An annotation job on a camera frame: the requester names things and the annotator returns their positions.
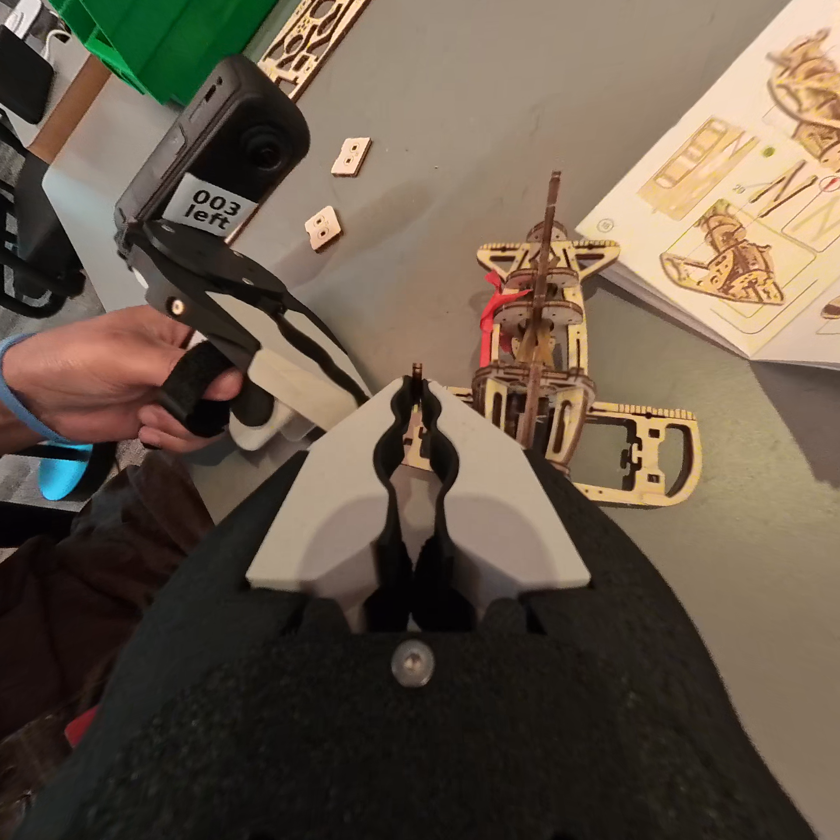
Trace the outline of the laser-cut wooden parts sheet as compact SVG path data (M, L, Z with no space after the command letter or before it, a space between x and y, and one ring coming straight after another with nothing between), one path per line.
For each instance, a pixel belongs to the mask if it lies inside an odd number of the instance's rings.
M257 67L296 102L370 3L300 2L257 60Z

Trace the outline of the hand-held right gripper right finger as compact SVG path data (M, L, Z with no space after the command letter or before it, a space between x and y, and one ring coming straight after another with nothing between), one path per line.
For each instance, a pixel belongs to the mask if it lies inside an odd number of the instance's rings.
M466 632L490 605L578 589L591 573L527 453L435 381L420 406L440 482L432 534L413 574L413 620Z

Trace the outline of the green plastic bin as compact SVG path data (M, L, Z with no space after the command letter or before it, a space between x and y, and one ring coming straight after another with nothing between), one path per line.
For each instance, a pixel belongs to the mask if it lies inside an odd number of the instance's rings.
M85 49L161 104L185 106L276 1L50 1Z

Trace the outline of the person's left forearm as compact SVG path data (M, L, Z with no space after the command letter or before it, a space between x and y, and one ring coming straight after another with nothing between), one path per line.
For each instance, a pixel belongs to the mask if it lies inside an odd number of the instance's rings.
M43 376L34 352L27 349L28 342L13 347L5 357L5 375L9 385L28 409L40 419L43 402ZM41 444L38 436L29 432L3 405L1 405L1 453L12 454Z

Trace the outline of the wooden model plane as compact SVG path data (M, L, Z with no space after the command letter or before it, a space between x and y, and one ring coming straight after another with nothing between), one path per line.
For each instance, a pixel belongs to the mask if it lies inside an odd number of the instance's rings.
M586 427L621 428L621 485L576 482L577 489L604 506L673 507L699 485L697 418L680 409L596 399L582 287L616 262L621 249L613 240L569 236L557 218L561 177L552 172L542 220L525 239L478 248L486 274L496 270L506 291L528 294L501 305L492 333L479 328L479 366L471 385L449 390L566 477Z

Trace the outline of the small square wooden piece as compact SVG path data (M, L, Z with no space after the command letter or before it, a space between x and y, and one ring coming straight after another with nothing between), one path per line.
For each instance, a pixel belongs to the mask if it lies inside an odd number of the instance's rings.
M360 173L364 160L371 149L370 137L360 136L343 141L340 153L332 163L330 174L335 177L355 177Z
M323 207L304 224L311 250L320 253L343 235L338 212L332 205Z

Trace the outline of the black office chair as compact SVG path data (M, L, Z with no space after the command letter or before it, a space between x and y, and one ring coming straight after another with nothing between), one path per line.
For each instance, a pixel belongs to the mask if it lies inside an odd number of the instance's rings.
M26 150L5 112L1 133L2 149L23 158L15 184L2 181L1 304L45 320L79 297L87 277L44 190L47 163Z

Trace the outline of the red rubber band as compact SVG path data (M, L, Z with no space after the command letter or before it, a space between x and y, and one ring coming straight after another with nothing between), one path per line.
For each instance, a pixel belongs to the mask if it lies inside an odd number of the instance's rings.
M489 334L494 329L496 312L501 305L519 299L522 295L528 294L529 290L513 288L511 291L506 291L505 281L500 278L496 270L488 272L485 275L485 281L492 285L494 291L480 315L479 327L482 334Z

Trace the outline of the blue wristband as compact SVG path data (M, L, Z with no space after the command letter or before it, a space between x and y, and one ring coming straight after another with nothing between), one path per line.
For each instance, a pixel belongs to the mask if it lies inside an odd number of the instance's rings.
M54 445L73 446L77 443L61 436L34 415L24 402L21 401L16 391L9 385L5 375L6 354L16 345L26 341L35 334L33 332L20 333L2 339L1 341L1 404L22 424L27 430L38 436L40 443L49 442Z

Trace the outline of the person's brown trousers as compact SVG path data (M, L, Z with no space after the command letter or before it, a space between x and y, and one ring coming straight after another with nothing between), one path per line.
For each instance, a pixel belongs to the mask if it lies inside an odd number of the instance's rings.
M214 523L185 464L163 452L120 471L1 565L2 838L70 754L115 660Z

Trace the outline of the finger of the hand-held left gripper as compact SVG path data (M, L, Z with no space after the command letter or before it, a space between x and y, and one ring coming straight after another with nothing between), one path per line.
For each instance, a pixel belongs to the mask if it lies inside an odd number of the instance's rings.
M330 430L361 405L284 339L286 297L294 296L287 289L203 295L206 343L244 378L228 403L229 430Z
M284 339L315 363L331 383L357 403L366 403L371 392L331 332L296 298L285 297L283 303Z

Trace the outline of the paper instruction booklet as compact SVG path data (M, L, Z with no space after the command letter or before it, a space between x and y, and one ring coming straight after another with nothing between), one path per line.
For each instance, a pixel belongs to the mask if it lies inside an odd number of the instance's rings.
M789 2L577 225L741 357L838 370L838 2Z

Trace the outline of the grey desk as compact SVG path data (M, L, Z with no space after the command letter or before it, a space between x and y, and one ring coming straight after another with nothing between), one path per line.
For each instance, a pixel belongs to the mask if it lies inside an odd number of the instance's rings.
M467 384L479 245L575 226L785 2L371 2L300 99L307 159L240 235L373 389L423 362ZM355 177L330 174L370 137ZM332 205L343 235L312 251ZM697 415L700 485L608 508L704 637L745 728L821 838L838 838L838 373L750 364L602 280L585 286L609 402Z

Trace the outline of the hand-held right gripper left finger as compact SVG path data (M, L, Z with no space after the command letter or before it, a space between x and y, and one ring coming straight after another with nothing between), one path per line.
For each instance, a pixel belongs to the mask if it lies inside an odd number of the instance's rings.
M355 632L406 627L413 565L392 477L413 407L399 377L310 446L248 568L252 587L333 600Z

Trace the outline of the person's left hand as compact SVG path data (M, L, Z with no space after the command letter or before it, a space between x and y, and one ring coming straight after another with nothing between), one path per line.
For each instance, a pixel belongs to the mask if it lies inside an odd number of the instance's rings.
M42 370L40 420L77 444L139 439L175 454L210 445L157 402L192 338L149 306L35 333L25 342Z

